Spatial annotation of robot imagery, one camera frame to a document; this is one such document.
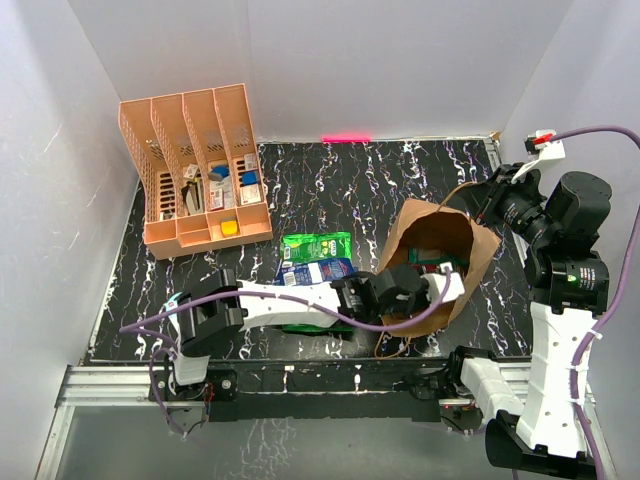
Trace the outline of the blue cookie snack pack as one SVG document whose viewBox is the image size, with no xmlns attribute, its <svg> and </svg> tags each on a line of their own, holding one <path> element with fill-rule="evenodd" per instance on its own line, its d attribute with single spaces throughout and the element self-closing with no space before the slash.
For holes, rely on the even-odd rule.
<svg viewBox="0 0 640 480">
<path fill-rule="evenodd" d="M 275 285 L 280 286 L 309 286 L 322 283 L 324 281 L 321 273 L 320 263 L 311 262 L 282 266 L 274 279 Z"/>
</svg>

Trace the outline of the teal red snack bag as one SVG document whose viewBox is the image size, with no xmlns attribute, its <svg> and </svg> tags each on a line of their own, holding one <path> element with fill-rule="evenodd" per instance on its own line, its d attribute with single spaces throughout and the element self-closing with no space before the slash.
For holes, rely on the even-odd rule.
<svg viewBox="0 0 640 480">
<path fill-rule="evenodd" d="M 455 268 L 466 269 L 467 260 L 438 249 L 424 249 L 412 247 L 408 249 L 408 262 L 415 265 L 440 265 L 449 262 Z"/>
</svg>

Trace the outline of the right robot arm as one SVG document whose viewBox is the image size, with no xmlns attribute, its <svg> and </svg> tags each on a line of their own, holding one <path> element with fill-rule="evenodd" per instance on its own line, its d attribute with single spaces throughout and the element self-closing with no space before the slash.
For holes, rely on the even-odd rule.
<svg viewBox="0 0 640 480">
<path fill-rule="evenodd" d="M 455 395 L 473 393 L 483 413 L 492 466 L 564 479 L 598 479 L 594 441 L 582 409 L 589 354 L 581 342 L 605 312 L 609 271 L 593 246 L 610 213 L 610 185 L 570 171 L 551 196 L 539 191 L 541 173 L 523 163 L 501 165 L 461 190 L 474 221 L 503 224 L 528 245 L 533 346 L 526 398 L 504 379 L 497 359 L 458 348 L 445 376 Z"/>
</svg>

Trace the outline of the brown paper bag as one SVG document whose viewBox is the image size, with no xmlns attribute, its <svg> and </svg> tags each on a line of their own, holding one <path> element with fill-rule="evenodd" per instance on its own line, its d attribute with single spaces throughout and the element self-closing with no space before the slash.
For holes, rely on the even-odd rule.
<svg viewBox="0 0 640 480">
<path fill-rule="evenodd" d="M 500 245 L 496 233 L 446 201 L 406 200 L 389 231 L 378 271 L 397 274 L 406 287 L 425 287 L 415 300 L 429 300 L 433 311 L 415 305 L 411 314 L 385 314 L 383 324 L 391 330 L 379 336 L 374 356 L 398 357 L 417 339 L 447 327 L 470 300 Z"/>
</svg>

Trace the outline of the black stapler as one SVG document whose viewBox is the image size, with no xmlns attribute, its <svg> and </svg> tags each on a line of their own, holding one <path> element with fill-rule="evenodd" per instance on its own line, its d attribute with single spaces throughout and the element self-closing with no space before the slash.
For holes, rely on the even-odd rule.
<svg viewBox="0 0 640 480">
<path fill-rule="evenodd" d="M 203 200 L 201 199 L 201 190 L 197 181 L 188 181 L 181 189 L 183 203 L 188 215 L 200 214 L 204 211 Z"/>
</svg>

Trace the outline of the white red small box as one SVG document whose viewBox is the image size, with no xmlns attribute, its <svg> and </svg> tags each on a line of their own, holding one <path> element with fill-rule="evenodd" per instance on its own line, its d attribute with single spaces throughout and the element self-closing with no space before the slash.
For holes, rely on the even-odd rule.
<svg viewBox="0 0 640 480">
<path fill-rule="evenodd" d="M 240 188 L 240 204 L 251 205 L 262 201 L 263 188 L 259 184 L 244 185 Z"/>
</svg>

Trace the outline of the pink tape strip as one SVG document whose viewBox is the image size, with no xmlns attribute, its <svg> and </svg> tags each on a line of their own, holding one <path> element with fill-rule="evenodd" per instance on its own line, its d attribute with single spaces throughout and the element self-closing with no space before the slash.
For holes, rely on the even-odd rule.
<svg viewBox="0 0 640 480">
<path fill-rule="evenodd" d="M 371 141 L 371 137 L 367 134 L 358 132 L 343 132 L 324 135 L 321 141 L 328 144 L 368 143 Z"/>
</svg>

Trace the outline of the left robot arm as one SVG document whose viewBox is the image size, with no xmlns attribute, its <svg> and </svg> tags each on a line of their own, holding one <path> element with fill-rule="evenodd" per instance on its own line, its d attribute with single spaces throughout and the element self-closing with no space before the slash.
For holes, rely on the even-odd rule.
<svg viewBox="0 0 640 480">
<path fill-rule="evenodd" d="M 222 269 L 171 301 L 179 340 L 171 385 L 186 399 L 200 396 L 209 359 L 241 330 L 290 324 L 330 328 L 343 322 L 380 331 L 375 321 L 385 315 L 398 314 L 413 325 L 442 302 L 433 281 L 404 266 L 311 285 L 296 283 L 291 274 L 281 285 L 241 281 Z"/>
</svg>

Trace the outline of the dark blue spicy chips bag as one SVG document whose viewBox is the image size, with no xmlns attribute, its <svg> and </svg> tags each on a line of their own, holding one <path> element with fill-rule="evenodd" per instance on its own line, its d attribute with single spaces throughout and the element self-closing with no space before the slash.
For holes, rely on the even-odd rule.
<svg viewBox="0 0 640 480">
<path fill-rule="evenodd" d="M 342 279 L 355 272 L 348 258 L 326 258 L 316 262 L 321 282 Z"/>
</svg>

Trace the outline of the yellow sticky note block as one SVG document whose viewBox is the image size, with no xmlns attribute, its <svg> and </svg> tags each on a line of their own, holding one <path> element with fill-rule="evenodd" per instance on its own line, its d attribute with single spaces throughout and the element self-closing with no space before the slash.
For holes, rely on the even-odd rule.
<svg viewBox="0 0 640 480">
<path fill-rule="evenodd" d="M 222 221 L 220 230 L 224 237 L 232 237 L 239 234 L 239 226 L 235 219 Z"/>
</svg>

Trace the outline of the green chips bag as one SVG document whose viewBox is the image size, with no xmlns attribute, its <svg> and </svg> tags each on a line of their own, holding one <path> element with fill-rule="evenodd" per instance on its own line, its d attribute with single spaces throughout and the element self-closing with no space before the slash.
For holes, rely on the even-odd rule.
<svg viewBox="0 0 640 480">
<path fill-rule="evenodd" d="M 276 274 L 282 266 L 317 262 L 326 258 L 351 260 L 351 257 L 352 238 L 349 232 L 289 234 L 280 243 L 280 263 Z"/>
</svg>

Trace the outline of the blue eraser box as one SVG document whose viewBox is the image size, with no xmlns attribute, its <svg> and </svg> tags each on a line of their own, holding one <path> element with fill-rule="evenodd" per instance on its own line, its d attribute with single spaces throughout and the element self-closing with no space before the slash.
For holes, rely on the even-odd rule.
<svg viewBox="0 0 640 480">
<path fill-rule="evenodd" d="M 243 186 L 255 185 L 259 182 L 258 173 L 256 171 L 247 171 L 241 176 L 241 184 Z"/>
</svg>

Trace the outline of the aluminium front rail frame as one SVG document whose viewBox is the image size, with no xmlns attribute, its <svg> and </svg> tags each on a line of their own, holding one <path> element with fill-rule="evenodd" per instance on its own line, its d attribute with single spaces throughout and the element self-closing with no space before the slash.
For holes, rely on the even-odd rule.
<svg viewBox="0 0 640 480">
<path fill-rule="evenodd" d="M 119 333 L 218 267 L 273 280 L 288 233 L 344 230 L 353 262 L 378 267 L 403 202 L 439 201 L 499 164 L 489 139 L 408 140 L 259 149 L 274 238 L 156 260 L 135 202 L 88 351 L 65 375 L 41 479 L 505 479 L 484 452 L 480 412 L 437 397 L 428 373 L 458 346 L 494 352 L 524 394 L 532 327 L 522 249 L 509 232 L 462 313 L 405 343 L 373 332 L 307 336 L 276 328 L 227 337 L 198 392 L 155 404 L 148 359 L 158 342 Z"/>
</svg>

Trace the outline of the light blue packaged tool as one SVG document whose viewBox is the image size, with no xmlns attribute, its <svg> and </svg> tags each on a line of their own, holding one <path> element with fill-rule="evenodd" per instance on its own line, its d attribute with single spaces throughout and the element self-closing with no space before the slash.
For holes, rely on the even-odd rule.
<svg viewBox="0 0 640 480">
<path fill-rule="evenodd" d="M 179 299 L 180 299 L 181 293 L 177 292 L 174 295 L 172 295 L 164 304 L 164 311 L 165 312 L 169 312 L 171 310 L 174 310 L 175 308 L 178 307 L 179 305 Z M 170 315 L 167 316 L 168 321 L 170 322 L 171 326 L 173 327 L 173 329 L 175 330 L 176 333 L 180 332 L 180 326 L 179 326 L 179 321 L 178 321 L 178 314 L 177 313 L 172 313 Z"/>
</svg>

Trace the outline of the peach desk file organizer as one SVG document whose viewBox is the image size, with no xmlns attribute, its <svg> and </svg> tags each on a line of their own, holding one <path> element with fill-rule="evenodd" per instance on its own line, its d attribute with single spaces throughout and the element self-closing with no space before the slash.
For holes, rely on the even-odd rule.
<svg viewBox="0 0 640 480">
<path fill-rule="evenodd" d="M 158 260 L 272 239 L 267 187 L 242 84 L 123 101 L 119 128 L 145 199 L 143 241 Z M 262 201 L 240 204 L 241 176 L 256 171 Z M 209 181 L 224 182 L 224 205 L 210 210 Z M 197 181 L 204 211 L 188 215 L 181 189 Z M 235 219 L 239 234 L 220 223 Z"/>
</svg>

